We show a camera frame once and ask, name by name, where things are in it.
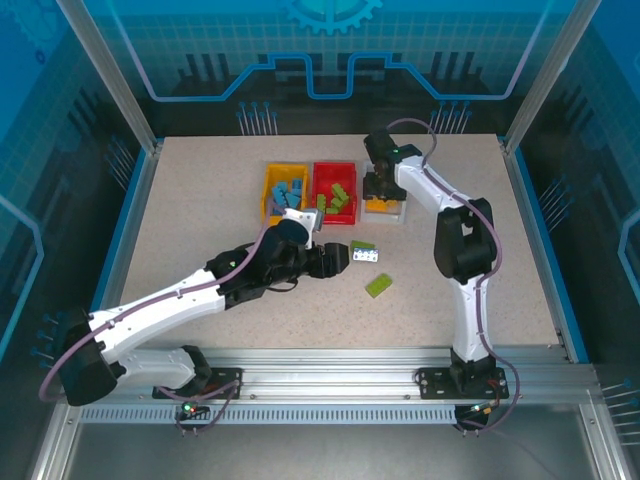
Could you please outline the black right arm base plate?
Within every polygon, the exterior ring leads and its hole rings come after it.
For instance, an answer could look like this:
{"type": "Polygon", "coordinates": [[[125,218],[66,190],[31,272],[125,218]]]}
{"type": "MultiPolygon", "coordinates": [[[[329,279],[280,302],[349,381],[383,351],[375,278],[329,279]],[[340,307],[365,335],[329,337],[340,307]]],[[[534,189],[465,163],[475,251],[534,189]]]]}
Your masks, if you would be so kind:
{"type": "Polygon", "coordinates": [[[468,380],[452,374],[449,367],[421,368],[415,372],[414,382],[422,400],[503,400],[510,397],[505,372],[498,367],[468,380]]]}

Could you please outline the aluminium table side rail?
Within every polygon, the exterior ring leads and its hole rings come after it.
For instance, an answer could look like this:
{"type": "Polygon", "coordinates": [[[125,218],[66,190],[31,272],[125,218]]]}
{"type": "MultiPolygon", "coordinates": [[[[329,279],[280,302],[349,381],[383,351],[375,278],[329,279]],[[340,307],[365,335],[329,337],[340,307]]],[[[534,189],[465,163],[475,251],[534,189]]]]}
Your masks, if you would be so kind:
{"type": "Polygon", "coordinates": [[[503,157],[557,336],[571,363],[588,364],[587,348],[524,157],[519,149],[508,152],[506,148],[503,157]]]}
{"type": "Polygon", "coordinates": [[[90,331],[103,325],[108,331],[113,318],[129,309],[121,298],[159,159],[159,153],[138,156],[90,306],[90,331]]]}

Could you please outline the yellow plastic bin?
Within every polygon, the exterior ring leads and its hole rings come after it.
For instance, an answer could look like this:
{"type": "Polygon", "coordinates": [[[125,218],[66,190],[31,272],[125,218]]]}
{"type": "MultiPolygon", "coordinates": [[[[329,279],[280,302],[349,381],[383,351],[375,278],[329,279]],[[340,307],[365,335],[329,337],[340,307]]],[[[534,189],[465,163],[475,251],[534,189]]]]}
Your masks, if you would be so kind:
{"type": "Polygon", "coordinates": [[[278,204],[274,201],[272,188],[277,182],[287,182],[290,192],[291,182],[294,178],[303,180],[303,192],[301,205],[296,210],[304,210],[308,206],[308,190],[309,190],[309,168],[304,164],[295,163],[269,163],[266,166],[263,191],[262,191],[262,219],[269,218],[270,225],[276,225],[281,219],[284,204],[278,204]]]}

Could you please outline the aluminium frame post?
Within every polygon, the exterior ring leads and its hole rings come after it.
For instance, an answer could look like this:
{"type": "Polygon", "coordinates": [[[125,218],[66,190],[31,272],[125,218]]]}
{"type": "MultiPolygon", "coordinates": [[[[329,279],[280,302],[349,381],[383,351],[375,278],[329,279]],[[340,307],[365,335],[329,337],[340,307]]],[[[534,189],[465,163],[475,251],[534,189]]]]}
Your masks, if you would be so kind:
{"type": "Polygon", "coordinates": [[[602,0],[576,0],[503,141],[503,152],[514,155],[555,82],[589,26],[602,0]]]}
{"type": "Polygon", "coordinates": [[[142,149],[158,146],[144,113],[82,0],[55,0],[142,149]]]}

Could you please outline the aluminium mounting rail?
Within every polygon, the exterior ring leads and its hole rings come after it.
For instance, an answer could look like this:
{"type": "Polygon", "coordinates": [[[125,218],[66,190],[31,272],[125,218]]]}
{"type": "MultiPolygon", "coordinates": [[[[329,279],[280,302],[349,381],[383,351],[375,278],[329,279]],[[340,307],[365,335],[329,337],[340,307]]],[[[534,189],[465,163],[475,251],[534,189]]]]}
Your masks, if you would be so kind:
{"type": "MultiPolygon", "coordinates": [[[[420,397],[414,382],[418,369],[450,367],[445,349],[237,349],[203,352],[211,368],[241,368],[240,395],[264,398],[420,397]]],[[[558,350],[519,349],[507,363],[496,359],[506,375],[510,397],[534,403],[583,403],[601,398],[593,366],[572,364],[558,350]]],[[[117,389],[150,389],[140,381],[117,389]]]]}

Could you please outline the yellow lego brick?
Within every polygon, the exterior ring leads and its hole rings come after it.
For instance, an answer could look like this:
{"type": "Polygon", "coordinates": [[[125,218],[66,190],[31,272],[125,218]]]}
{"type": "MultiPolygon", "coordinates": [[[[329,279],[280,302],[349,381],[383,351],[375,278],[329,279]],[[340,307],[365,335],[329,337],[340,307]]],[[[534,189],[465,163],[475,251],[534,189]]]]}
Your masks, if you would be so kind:
{"type": "Polygon", "coordinates": [[[377,197],[365,201],[367,212],[381,214],[397,214],[402,208],[402,203],[398,200],[383,200],[377,197]]]}

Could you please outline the red plastic bin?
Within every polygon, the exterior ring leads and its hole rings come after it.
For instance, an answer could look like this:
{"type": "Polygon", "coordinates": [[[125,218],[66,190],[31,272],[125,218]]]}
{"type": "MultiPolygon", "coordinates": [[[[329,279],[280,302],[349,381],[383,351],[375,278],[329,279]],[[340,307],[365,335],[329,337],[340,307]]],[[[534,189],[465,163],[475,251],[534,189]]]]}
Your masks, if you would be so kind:
{"type": "Polygon", "coordinates": [[[338,213],[325,213],[324,223],[328,225],[351,226],[356,223],[359,199],[357,195],[357,170],[352,162],[315,162],[312,172],[311,206],[317,207],[317,197],[323,195],[327,208],[333,208],[336,197],[333,186],[339,184],[349,201],[338,213]]]}

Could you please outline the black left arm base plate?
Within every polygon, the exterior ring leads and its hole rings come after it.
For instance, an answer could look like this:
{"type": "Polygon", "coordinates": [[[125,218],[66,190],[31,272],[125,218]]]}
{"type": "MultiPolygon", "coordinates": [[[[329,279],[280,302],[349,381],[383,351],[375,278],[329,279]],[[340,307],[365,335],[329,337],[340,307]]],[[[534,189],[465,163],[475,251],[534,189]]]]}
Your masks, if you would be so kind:
{"type": "Polygon", "coordinates": [[[241,368],[213,368],[208,376],[196,376],[179,389],[154,387],[152,398],[156,400],[175,399],[215,399],[222,400],[232,390],[232,399],[240,395],[243,370],[241,368]]]}

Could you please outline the white plastic bin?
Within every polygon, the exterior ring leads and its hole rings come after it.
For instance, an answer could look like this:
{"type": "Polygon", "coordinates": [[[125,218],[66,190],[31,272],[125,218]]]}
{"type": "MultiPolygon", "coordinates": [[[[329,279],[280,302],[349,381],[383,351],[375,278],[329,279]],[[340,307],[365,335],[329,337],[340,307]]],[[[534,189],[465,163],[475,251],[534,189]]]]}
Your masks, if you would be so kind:
{"type": "Polygon", "coordinates": [[[373,166],[370,163],[362,163],[362,175],[361,175],[361,199],[359,207],[359,220],[364,223],[378,223],[378,224],[393,224],[399,225],[405,222],[406,217],[406,201],[400,201],[402,208],[397,214],[381,214],[374,212],[367,212],[365,210],[364,199],[364,176],[367,173],[374,173],[373,166]]]}

